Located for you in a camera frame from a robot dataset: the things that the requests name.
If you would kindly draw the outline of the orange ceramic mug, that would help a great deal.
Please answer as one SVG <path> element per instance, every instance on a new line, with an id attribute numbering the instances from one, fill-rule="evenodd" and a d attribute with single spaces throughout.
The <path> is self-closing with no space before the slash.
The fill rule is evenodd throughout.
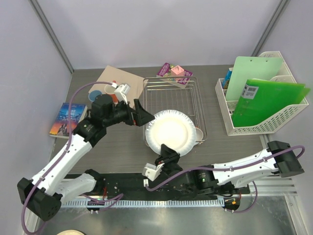
<path id="1" fill-rule="evenodd" d="M 115 93 L 114 93 L 115 90 L 117 89 L 117 87 L 118 87 L 118 85 L 116 84 L 115 81 L 113 81 L 111 85 L 106 85 L 106 86 L 104 87 L 104 92 L 105 92 L 105 94 L 108 94 L 108 95 L 111 96 L 111 98 L 112 98 L 114 104 L 117 104 L 117 103 L 118 103 L 118 99 L 117 99 L 117 97 L 116 97 L 116 95 L 115 95 Z"/>

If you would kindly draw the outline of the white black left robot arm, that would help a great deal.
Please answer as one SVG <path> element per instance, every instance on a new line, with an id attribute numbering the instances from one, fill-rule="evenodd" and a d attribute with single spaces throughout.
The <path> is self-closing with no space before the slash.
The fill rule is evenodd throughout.
<path id="1" fill-rule="evenodd" d="M 154 118 L 144 110 L 138 99 L 134 100 L 134 108 L 131 108 L 125 101 L 114 104 L 108 94 L 98 95 L 91 105 L 89 116 L 78 123 L 64 148 L 32 179 L 22 178 L 18 182 L 21 202 L 41 220 L 49 221 L 63 203 L 84 193 L 100 195 L 105 181 L 95 170 L 86 170 L 66 184 L 61 182 L 106 135 L 108 127 L 121 122 L 129 126 L 143 126 Z"/>

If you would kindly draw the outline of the blue plastic cup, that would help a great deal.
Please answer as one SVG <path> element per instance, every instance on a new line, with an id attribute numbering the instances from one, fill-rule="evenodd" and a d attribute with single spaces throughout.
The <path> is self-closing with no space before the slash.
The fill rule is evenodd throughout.
<path id="1" fill-rule="evenodd" d="M 88 98 L 91 102 L 94 102 L 96 98 L 101 94 L 102 92 L 100 90 L 93 90 L 92 92 L 89 93 Z"/>

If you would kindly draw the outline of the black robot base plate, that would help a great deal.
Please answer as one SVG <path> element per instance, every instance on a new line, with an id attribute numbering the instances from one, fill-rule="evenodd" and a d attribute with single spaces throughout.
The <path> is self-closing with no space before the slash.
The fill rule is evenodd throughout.
<path id="1" fill-rule="evenodd" d="M 169 201 L 169 200 L 215 200 L 218 196 L 250 194 L 249 186 L 235 188 L 230 182 L 217 185 L 211 171 L 196 170 L 182 174 L 155 191 L 148 191 L 143 183 L 146 178 L 141 173 L 101 174 L 105 180 L 88 196 L 107 196 L 109 199 L 123 194 L 123 200 Z"/>

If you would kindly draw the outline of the metal wire dish rack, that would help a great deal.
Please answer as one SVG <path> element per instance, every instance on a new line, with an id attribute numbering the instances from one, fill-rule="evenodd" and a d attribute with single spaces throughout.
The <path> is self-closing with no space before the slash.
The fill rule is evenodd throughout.
<path id="1" fill-rule="evenodd" d="M 190 77 L 185 88 L 179 88 L 159 77 L 143 80 L 142 105 L 146 111 L 156 114 L 162 110 L 178 110 L 186 114 L 195 127 L 203 131 L 200 144 L 207 140 L 207 129 L 197 78 Z"/>

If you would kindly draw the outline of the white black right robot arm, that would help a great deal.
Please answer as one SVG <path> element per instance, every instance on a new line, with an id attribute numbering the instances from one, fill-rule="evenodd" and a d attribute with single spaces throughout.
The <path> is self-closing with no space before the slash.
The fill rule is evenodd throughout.
<path id="1" fill-rule="evenodd" d="M 248 193 L 248 184 L 260 178 L 271 175 L 288 178 L 304 173 L 295 149 L 287 142 L 270 141 L 256 154 L 223 164 L 183 170 L 177 164 L 167 168 L 164 163 L 162 170 L 167 179 L 150 190 L 174 191 L 178 193 L 175 199 L 182 200 Z"/>

